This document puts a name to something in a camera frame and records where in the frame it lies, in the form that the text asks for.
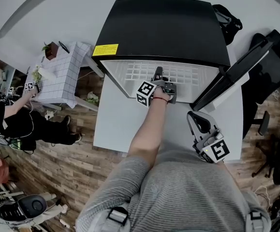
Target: black pants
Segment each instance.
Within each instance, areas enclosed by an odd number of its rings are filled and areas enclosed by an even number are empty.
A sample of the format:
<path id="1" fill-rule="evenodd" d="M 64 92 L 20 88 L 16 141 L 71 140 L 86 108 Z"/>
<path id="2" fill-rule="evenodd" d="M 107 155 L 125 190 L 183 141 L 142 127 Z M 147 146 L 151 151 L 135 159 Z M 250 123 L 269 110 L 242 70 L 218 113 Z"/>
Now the black pants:
<path id="1" fill-rule="evenodd" d="M 68 132 L 66 124 L 46 120 L 39 112 L 31 112 L 34 125 L 31 137 L 37 140 L 43 140 L 52 144 L 72 145 L 76 141 L 76 136 Z"/>

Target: white table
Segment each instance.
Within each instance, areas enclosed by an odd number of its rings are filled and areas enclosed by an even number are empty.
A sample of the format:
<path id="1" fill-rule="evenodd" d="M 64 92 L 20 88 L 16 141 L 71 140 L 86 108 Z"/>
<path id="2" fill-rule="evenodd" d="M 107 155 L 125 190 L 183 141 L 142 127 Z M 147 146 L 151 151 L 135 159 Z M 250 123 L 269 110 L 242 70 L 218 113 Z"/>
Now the white table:
<path id="1" fill-rule="evenodd" d="M 54 80 L 48 80 L 42 77 L 42 90 L 36 98 L 34 98 L 34 101 L 42 104 L 66 103 L 71 108 L 74 108 L 75 105 L 78 104 L 93 111 L 97 111 L 97 106 L 74 95 L 75 87 L 83 62 L 89 64 L 99 76 L 103 77 L 104 74 L 90 58 L 90 45 L 81 42 L 73 42 L 66 46 L 70 53 L 67 53 L 60 46 L 56 58 L 49 61 L 44 57 L 44 54 L 41 54 L 33 65 L 33 68 L 29 70 L 26 82 L 33 82 L 31 73 L 36 69 L 35 65 L 42 66 L 56 76 Z"/>
<path id="2" fill-rule="evenodd" d="M 233 65 L 234 54 L 230 54 Z M 189 129 L 186 115 L 190 111 L 186 103 L 168 104 L 163 139 L 192 149 L 194 137 Z M 105 77 L 94 136 L 94 146 L 128 152 L 132 138 L 142 125 L 147 108 L 135 99 L 127 98 L 118 87 Z M 227 137 L 230 154 L 226 160 L 241 157 L 243 135 L 243 104 L 241 89 L 237 89 L 216 110 L 209 113 Z"/>

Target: gray striped shirt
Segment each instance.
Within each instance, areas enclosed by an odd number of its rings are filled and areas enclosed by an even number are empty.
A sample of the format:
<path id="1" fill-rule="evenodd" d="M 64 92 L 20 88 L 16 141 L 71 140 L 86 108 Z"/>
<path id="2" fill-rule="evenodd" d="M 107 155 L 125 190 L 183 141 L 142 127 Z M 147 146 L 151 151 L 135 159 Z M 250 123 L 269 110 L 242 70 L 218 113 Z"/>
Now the gray striped shirt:
<path id="1" fill-rule="evenodd" d="M 87 232 L 98 212 L 125 202 L 133 232 L 244 232 L 251 209 L 269 220 L 225 169 L 186 149 L 161 150 L 151 170 L 140 157 L 124 159 L 89 199 L 76 230 Z"/>

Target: chair base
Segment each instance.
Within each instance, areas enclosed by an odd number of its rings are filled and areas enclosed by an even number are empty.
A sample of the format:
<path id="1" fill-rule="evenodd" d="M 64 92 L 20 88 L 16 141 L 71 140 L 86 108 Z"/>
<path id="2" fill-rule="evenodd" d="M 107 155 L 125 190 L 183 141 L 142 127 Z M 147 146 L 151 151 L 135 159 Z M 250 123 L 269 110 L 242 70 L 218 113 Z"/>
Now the chair base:
<path id="1" fill-rule="evenodd" d="M 276 143 L 278 142 L 278 138 L 275 135 L 271 135 L 271 149 L 265 150 L 260 146 L 259 143 L 256 143 L 256 147 L 259 148 L 262 153 L 266 156 L 266 162 L 262 165 L 259 170 L 255 173 L 252 173 L 251 176 L 254 178 L 258 175 L 266 166 L 270 166 L 269 173 L 265 175 L 266 178 L 270 178 L 272 174 L 272 170 L 275 166 L 275 154 L 276 154 Z"/>

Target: yellow label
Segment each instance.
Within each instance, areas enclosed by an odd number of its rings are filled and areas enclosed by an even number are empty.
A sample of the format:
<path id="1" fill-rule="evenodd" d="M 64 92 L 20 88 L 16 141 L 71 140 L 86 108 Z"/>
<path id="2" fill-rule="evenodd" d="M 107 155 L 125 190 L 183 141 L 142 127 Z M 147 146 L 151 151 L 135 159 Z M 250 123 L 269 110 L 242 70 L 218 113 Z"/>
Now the yellow label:
<path id="1" fill-rule="evenodd" d="M 117 48 L 118 48 L 118 44 L 96 45 L 92 55 L 93 56 L 115 55 Z"/>

